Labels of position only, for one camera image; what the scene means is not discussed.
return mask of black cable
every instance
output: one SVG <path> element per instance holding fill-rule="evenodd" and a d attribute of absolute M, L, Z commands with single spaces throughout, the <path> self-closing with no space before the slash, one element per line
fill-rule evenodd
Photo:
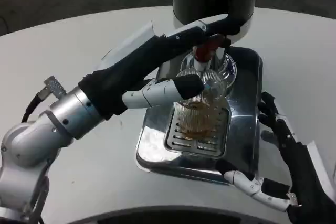
<path fill-rule="evenodd" d="M 40 219 L 38 220 L 38 222 L 40 222 L 40 224 L 44 224 L 44 221 L 43 221 L 42 217 L 40 217 Z"/>
<path fill-rule="evenodd" d="M 2 19 L 3 22 L 4 22 L 4 24 L 5 24 L 5 27 L 6 27 L 6 33 L 9 34 L 9 33 L 10 33 L 10 31 L 9 31 L 9 25 L 8 25 L 6 19 L 5 19 L 3 16 L 0 16 L 0 19 Z"/>
<path fill-rule="evenodd" d="M 26 112 L 22 117 L 21 122 L 25 123 L 27 122 L 29 116 L 33 113 L 33 111 L 36 109 L 36 107 L 42 102 L 41 98 L 38 96 L 38 94 L 35 95 L 35 97 L 32 99 L 28 107 L 26 108 Z"/>

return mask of stainless steel drip tray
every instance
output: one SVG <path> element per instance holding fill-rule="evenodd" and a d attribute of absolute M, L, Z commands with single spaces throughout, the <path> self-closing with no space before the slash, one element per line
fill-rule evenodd
<path fill-rule="evenodd" d="M 164 144 L 170 151 L 207 158 L 220 157 L 225 150 L 229 119 L 229 107 L 222 107 L 216 118 L 216 124 L 212 129 L 191 133 L 180 126 L 176 113 L 174 113 Z"/>
<path fill-rule="evenodd" d="M 219 152 L 214 154 L 208 151 L 191 155 L 185 149 L 178 150 L 183 146 L 172 147 L 168 137 L 171 125 L 175 122 L 173 105 L 158 106 L 146 111 L 136 153 L 140 168 L 148 172 L 226 183 L 214 169 L 216 161 L 224 158 L 239 169 L 257 172 L 259 123 L 256 104 L 261 94 L 262 61 L 257 53 L 247 48 L 232 48 L 230 55 L 236 62 L 238 76 L 226 98 L 230 107 L 230 121 L 227 130 L 223 130 L 227 135 L 221 136 L 226 139 L 223 141 L 224 150 L 220 149 L 224 154 L 218 156 Z M 175 70 L 179 69 L 182 59 L 175 62 Z"/>

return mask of silver cylinder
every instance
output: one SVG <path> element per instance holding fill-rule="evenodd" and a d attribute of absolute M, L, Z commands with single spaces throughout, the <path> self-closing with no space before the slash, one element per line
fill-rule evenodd
<path fill-rule="evenodd" d="M 79 87 L 53 103 L 50 110 L 55 117 L 51 120 L 57 120 L 55 125 L 59 123 L 75 139 L 82 138 L 103 120 Z"/>

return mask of metal tray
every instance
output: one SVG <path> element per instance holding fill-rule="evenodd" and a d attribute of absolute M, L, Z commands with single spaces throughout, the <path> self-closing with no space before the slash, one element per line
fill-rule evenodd
<path fill-rule="evenodd" d="M 256 52 L 248 48 L 232 47 L 230 56 L 237 65 L 237 79 L 227 102 L 231 117 L 223 158 L 241 170 L 258 172 L 259 121 L 257 103 L 261 96 L 263 63 Z M 185 55 L 163 64 L 158 78 L 171 78 L 180 70 Z M 140 133 L 136 160 L 148 172 L 226 183 L 214 169 L 218 157 L 188 155 L 171 150 L 166 137 L 173 117 L 173 105 L 147 109 Z"/>

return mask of coffee machine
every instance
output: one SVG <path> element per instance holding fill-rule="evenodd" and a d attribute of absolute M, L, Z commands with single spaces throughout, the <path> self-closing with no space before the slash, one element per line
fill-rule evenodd
<path fill-rule="evenodd" d="M 248 31 L 256 0 L 173 0 L 174 25 L 195 20 L 226 19 L 237 27 L 224 36 L 225 43 L 212 58 L 212 69 L 226 69 L 226 106 L 211 136 L 187 137 L 179 128 L 173 105 L 149 108 L 140 133 L 136 160 L 148 172 L 168 174 L 213 183 L 226 183 L 215 170 L 225 159 L 241 170 L 258 172 L 259 122 L 257 103 L 261 96 L 263 63 L 256 52 L 233 47 Z M 157 78 L 173 78 L 185 68 L 190 52 L 161 65 Z"/>

